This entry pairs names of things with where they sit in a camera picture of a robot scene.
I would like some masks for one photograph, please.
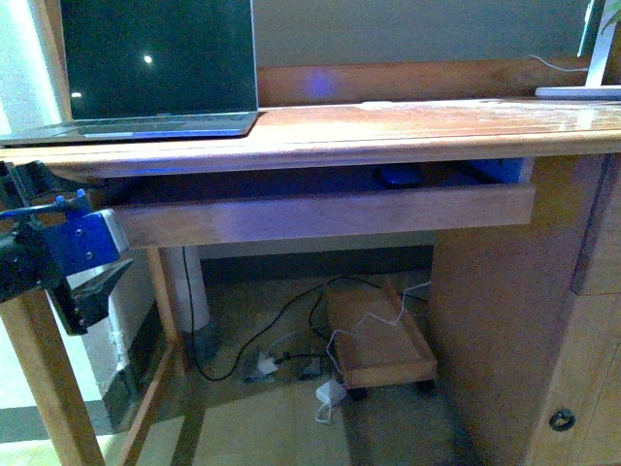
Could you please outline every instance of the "desk top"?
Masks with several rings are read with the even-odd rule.
[[[264,109],[243,138],[0,149],[101,178],[621,151],[621,102],[485,99]]]

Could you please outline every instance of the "laptop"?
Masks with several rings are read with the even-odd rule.
[[[258,99],[252,0],[61,0],[73,120],[7,147],[243,136]]]

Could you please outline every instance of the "caster wheel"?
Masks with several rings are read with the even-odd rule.
[[[431,379],[430,381],[420,381],[414,383],[414,386],[421,393],[431,393],[436,389],[436,381]]]
[[[352,388],[347,391],[347,394],[353,401],[362,401],[369,396],[366,388]]]

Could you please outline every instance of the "cabinet door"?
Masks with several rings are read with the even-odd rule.
[[[621,343],[614,346],[612,360],[605,369],[605,383],[578,457],[580,466],[621,461]]]
[[[615,295],[571,295],[565,339],[536,431],[524,462],[528,466],[576,466],[598,407],[605,372],[614,354],[607,334],[615,314]],[[557,432],[549,421],[561,409],[571,410],[575,426]]]

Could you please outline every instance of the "laptop screen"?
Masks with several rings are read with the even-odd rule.
[[[62,0],[75,119],[257,108],[251,0]]]

